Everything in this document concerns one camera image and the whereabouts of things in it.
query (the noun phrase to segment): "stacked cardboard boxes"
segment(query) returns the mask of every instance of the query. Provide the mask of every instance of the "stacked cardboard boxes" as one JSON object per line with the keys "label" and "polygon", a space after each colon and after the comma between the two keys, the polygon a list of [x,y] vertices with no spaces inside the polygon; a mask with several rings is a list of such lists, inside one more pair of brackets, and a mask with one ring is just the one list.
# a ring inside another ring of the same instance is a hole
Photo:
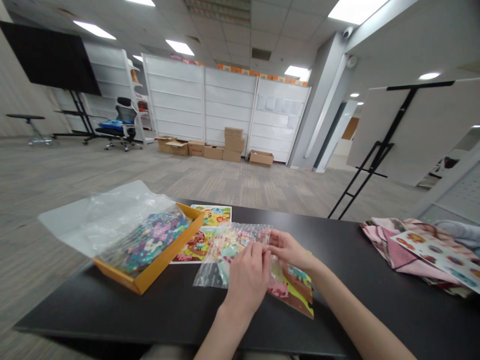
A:
{"label": "stacked cardboard boxes", "polygon": [[242,129],[234,127],[225,128],[225,149],[222,159],[239,163],[245,148],[245,140],[242,139]]}

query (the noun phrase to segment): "orange box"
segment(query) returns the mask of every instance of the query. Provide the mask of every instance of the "orange box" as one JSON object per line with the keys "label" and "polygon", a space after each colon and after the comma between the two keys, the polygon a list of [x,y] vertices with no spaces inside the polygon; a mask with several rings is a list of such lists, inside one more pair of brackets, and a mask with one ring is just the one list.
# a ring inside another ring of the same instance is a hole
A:
{"label": "orange box", "polygon": [[130,277],[95,257],[92,261],[95,263],[96,267],[110,279],[115,280],[117,283],[132,290],[138,295],[143,295],[204,224],[204,215],[200,210],[179,202],[176,204],[187,217],[193,220],[192,223],[175,239],[174,242],[172,242],[155,260],[153,260],[153,262],[143,270],[140,275],[136,278]]}

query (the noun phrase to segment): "security camera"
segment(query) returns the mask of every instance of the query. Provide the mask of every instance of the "security camera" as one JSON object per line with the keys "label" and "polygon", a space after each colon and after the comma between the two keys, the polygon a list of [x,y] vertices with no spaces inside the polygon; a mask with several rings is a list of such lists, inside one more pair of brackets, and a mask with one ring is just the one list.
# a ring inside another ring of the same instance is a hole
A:
{"label": "security camera", "polygon": [[343,38],[348,39],[350,37],[350,35],[352,35],[353,32],[354,32],[354,27],[353,26],[347,27],[345,29],[345,31],[343,32]]}

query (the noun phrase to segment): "office chair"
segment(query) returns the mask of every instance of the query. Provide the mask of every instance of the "office chair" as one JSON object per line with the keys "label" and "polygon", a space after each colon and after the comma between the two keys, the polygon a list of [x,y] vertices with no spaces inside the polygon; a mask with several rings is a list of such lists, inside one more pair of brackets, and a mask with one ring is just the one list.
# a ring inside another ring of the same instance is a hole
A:
{"label": "office chair", "polygon": [[109,150],[116,145],[123,146],[126,152],[129,151],[129,147],[142,149],[140,144],[133,142],[137,134],[135,118],[138,112],[132,106],[132,100],[127,97],[117,97],[115,110],[118,113],[116,119],[100,122],[98,124],[100,127],[95,129],[97,133],[111,136],[108,138],[110,143],[104,149]]}

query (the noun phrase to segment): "sticker sheet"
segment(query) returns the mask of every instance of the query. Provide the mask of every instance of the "sticker sheet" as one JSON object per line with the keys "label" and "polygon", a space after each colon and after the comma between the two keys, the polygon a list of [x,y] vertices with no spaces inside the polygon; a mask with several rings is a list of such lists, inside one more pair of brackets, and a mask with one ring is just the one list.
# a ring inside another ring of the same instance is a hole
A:
{"label": "sticker sheet", "polygon": [[216,226],[202,226],[171,264],[201,264],[210,247],[210,240],[215,235]]}
{"label": "sticker sheet", "polygon": [[454,253],[441,241],[428,240],[413,231],[402,232],[391,239],[480,294],[480,266]]}
{"label": "sticker sheet", "polygon": [[232,207],[220,205],[192,205],[191,208],[203,212],[204,226],[218,226],[221,222],[232,221]]}

